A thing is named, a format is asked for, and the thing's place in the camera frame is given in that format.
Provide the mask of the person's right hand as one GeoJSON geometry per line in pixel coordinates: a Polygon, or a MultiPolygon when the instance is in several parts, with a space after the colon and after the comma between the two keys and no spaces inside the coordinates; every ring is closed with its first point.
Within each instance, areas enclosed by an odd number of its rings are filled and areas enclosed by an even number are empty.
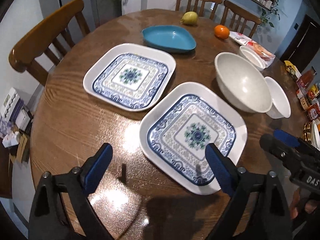
{"type": "Polygon", "coordinates": [[[311,214],[317,206],[319,206],[319,195],[299,187],[294,191],[289,205],[290,217],[293,220],[303,211],[311,214]]]}

